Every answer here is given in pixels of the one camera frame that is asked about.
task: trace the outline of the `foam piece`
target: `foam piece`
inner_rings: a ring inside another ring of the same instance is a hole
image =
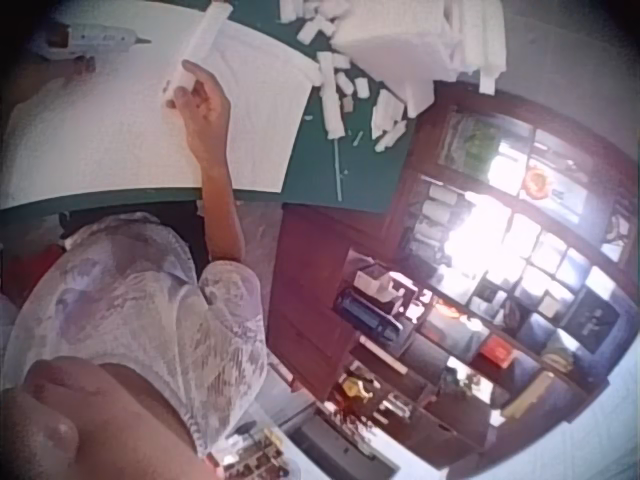
[[[353,97],[351,97],[350,95],[342,99],[342,111],[344,113],[353,112]]]
[[[393,128],[394,123],[402,118],[404,104],[387,89],[381,89],[376,101],[376,123],[384,131]]]
[[[56,16],[65,23],[132,28],[153,43],[103,58],[91,78],[49,84],[15,110],[4,138],[0,208],[100,191],[200,187],[182,119],[158,95],[204,15],[152,2],[63,5]],[[229,20],[202,64],[232,104],[234,188],[279,192],[317,64]]]
[[[304,16],[304,0],[292,0],[292,2],[296,18],[302,18]]]
[[[315,18],[319,6],[320,2],[304,2],[302,16],[307,20]]]
[[[378,124],[378,108],[374,106],[371,113],[371,139],[375,140],[383,133],[382,127]]]
[[[324,33],[327,37],[332,37],[334,33],[336,33],[336,27],[333,23],[331,23],[329,20],[327,20],[326,18],[324,18],[322,15],[318,15],[315,18],[316,22],[318,22],[318,25],[320,26],[320,30],[322,30],[322,33]]]
[[[404,135],[407,131],[407,121],[402,120],[401,122],[396,123],[396,125],[391,129],[391,131],[387,132],[380,141],[375,146],[375,151],[380,153],[385,151],[387,148],[393,147],[398,139]]]
[[[333,54],[333,68],[336,70],[349,70],[351,68],[351,60],[341,53]]]
[[[233,7],[227,3],[212,3],[204,14],[204,18],[196,28],[193,36],[181,54],[181,59],[201,63],[209,54],[216,35],[220,31],[222,22],[231,14]],[[178,62],[173,73],[167,78],[162,89],[162,103],[173,98],[173,92],[178,87],[191,91],[196,83],[196,77],[182,68]]]
[[[480,68],[480,93],[494,95],[496,79],[507,69],[504,11],[500,0],[483,0],[484,63]]]
[[[444,6],[444,0],[352,0],[331,45],[384,82],[415,116],[431,104],[421,90],[459,73],[451,61],[458,38]]]
[[[281,23],[291,23],[298,18],[295,1],[296,0],[280,0]]]
[[[351,83],[351,80],[347,78],[344,72],[338,72],[336,75],[336,83],[340,87],[340,90],[347,96],[352,95],[355,91],[353,83]]]
[[[462,23],[463,69],[469,73],[484,63],[484,7],[482,0],[459,0]]]
[[[321,96],[324,126],[327,130],[327,138],[329,140],[335,140],[344,137],[345,130],[340,114],[340,99],[336,92],[333,54],[331,52],[318,52],[317,57],[323,78]]]
[[[320,24],[315,20],[306,22],[296,37],[303,45],[309,45],[320,31]]]
[[[358,77],[354,80],[356,84],[356,92],[358,98],[369,98],[371,92],[369,91],[369,79],[367,77]]]
[[[333,19],[341,17],[349,10],[347,0],[323,0],[318,12],[325,18]]]

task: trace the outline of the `white paper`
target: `white paper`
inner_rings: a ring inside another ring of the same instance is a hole
[[[203,14],[111,1],[83,2],[58,16],[133,28],[153,43],[102,57],[92,78],[49,85],[16,110],[5,137],[0,208],[97,191],[199,187],[182,119],[158,95]],[[317,64],[226,21],[203,66],[232,104],[234,188],[279,192]]]

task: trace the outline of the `wooden shelf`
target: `wooden shelf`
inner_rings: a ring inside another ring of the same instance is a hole
[[[515,350],[514,358],[507,368],[500,368],[484,355],[476,355],[469,368],[509,393],[517,397],[536,377],[542,367],[524,353]]]
[[[435,351],[436,347],[433,346],[433,344],[427,342],[427,340],[421,336],[416,337],[424,340],[431,347],[432,353]],[[426,357],[431,356],[428,353],[429,351],[424,348],[414,350],[426,354]],[[384,387],[391,387],[419,408],[426,411],[435,421],[445,425],[476,448],[484,448],[487,434],[491,427],[489,424],[491,407],[482,400],[475,396],[442,394],[436,402],[428,404],[425,407],[418,404],[421,400],[422,392],[424,392],[426,388],[437,387],[440,382],[441,373],[439,365],[442,365],[442,369],[444,369],[446,358],[449,357],[448,354],[444,355],[444,362],[434,364],[429,360],[425,360],[424,362],[420,361],[421,365],[431,370],[431,373],[426,375],[429,377],[429,380],[424,379],[412,369],[410,369],[407,374],[401,375],[362,345],[354,347],[351,355],[355,360],[362,363]],[[399,360],[402,361],[406,358],[407,357],[403,355]]]
[[[378,382],[393,388],[413,403],[420,399],[428,386],[428,382],[413,371],[402,375],[363,345],[356,345],[351,350],[351,356],[369,370]]]
[[[473,395],[443,393],[423,410],[479,449],[485,448],[494,428],[489,423],[491,407]]]
[[[435,296],[441,298],[446,303],[448,303],[449,305],[451,305],[452,307],[457,309],[459,312],[463,312],[463,313],[465,313],[465,314],[467,314],[467,315],[469,315],[471,317],[479,319],[483,323],[483,325],[485,327],[487,327],[487,329],[489,329],[489,331],[491,333],[493,333],[494,335],[502,338],[503,340],[508,342],[510,345],[512,345],[515,349],[520,350],[521,352],[523,352],[526,356],[528,356],[531,360],[533,360],[536,363],[538,363],[539,365],[541,365],[544,369],[549,370],[550,372],[552,372],[556,377],[558,377],[561,381],[563,381],[569,387],[574,389],[577,393],[581,394],[584,397],[588,396],[588,390],[586,388],[583,388],[583,386],[580,385],[581,382],[579,382],[579,380],[575,377],[575,375],[572,375],[572,377],[570,378],[569,375],[561,372],[560,370],[558,370],[557,368],[547,364],[546,362],[543,362],[542,358],[540,357],[540,355],[538,355],[537,353],[531,351],[529,348],[525,347],[519,341],[517,341],[514,337],[512,337],[508,333],[504,332],[502,329],[500,329],[498,326],[496,326],[491,321],[491,319],[488,319],[488,318],[484,317],[483,315],[479,315],[478,313],[472,311],[464,303],[459,302],[455,298],[449,296],[447,293],[445,293],[445,292],[441,291],[440,289],[432,286],[431,283],[428,280],[426,280],[424,278],[422,278],[422,279],[415,278],[415,272],[406,271],[406,269],[403,268],[403,265],[396,265],[396,267],[398,267],[398,271],[400,271],[404,275],[407,275],[409,278],[411,278],[415,282],[418,282],[419,284],[422,284],[421,286],[423,286],[427,290],[430,290]]]

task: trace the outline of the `desk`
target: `desk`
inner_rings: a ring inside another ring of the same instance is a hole
[[[208,0],[172,0],[190,8],[204,9]],[[326,37],[319,34],[311,46],[296,40],[304,20],[283,25],[279,23],[278,0],[232,0],[231,19],[315,58],[315,52],[329,49]],[[353,67],[350,76],[357,70]],[[371,212],[385,211],[393,197],[400,172],[409,150],[414,123],[408,122],[405,133],[393,148],[375,153],[371,140],[371,112],[379,85],[370,81],[371,98],[355,101],[355,110],[346,115],[347,136],[339,140],[342,171],[342,202],[338,202],[333,158],[333,142],[327,140],[322,120],[319,90],[313,89],[301,121],[293,147],[284,186],[280,193],[236,191],[238,200],[275,201],[331,207],[342,207]],[[353,142],[363,132],[357,147]],[[131,189],[70,195],[33,202],[0,212],[0,222],[63,211],[133,203],[196,200],[198,188]]]

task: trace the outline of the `glass pane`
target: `glass pane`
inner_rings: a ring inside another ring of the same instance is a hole
[[[484,274],[492,259],[500,254],[511,210],[486,195],[467,192],[465,197],[475,207],[464,222],[449,233],[444,250],[453,268],[475,279]]]
[[[549,273],[555,273],[566,249],[567,244],[558,237],[548,232],[543,232],[533,255],[531,255],[531,261],[541,269]]]
[[[559,283],[553,282],[543,295],[538,311],[554,324],[559,324],[573,299],[574,296],[569,290]]]
[[[596,175],[594,159],[577,147],[537,130],[519,198],[600,248],[618,177],[610,168],[600,168]]]
[[[522,280],[516,288],[515,295],[525,305],[536,308],[550,283],[551,278],[548,275],[535,267],[528,266],[522,274]]]
[[[540,226],[537,223],[516,213],[513,216],[511,228],[504,238],[503,246],[514,254],[527,258],[536,244],[538,233],[540,233]]]
[[[580,222],[587,189],[534,159],[529,161],[520,198],[569,226]]]
[[[505,253],[497,257],[493,265],[489,267],[487,280],[508,290],[522,275],[525,264],[526,262],[522,258]]]
[[[516,195],[532,137],[533,127],[512,118],[454,113],[439,163]]]
[[[580,290],[590,268],[589,260],[570,248],[556,273],[556,278],[574,291]]]
[[[589,183],[593,159],[543,130],[536,130],[531,158],[578,183]]]

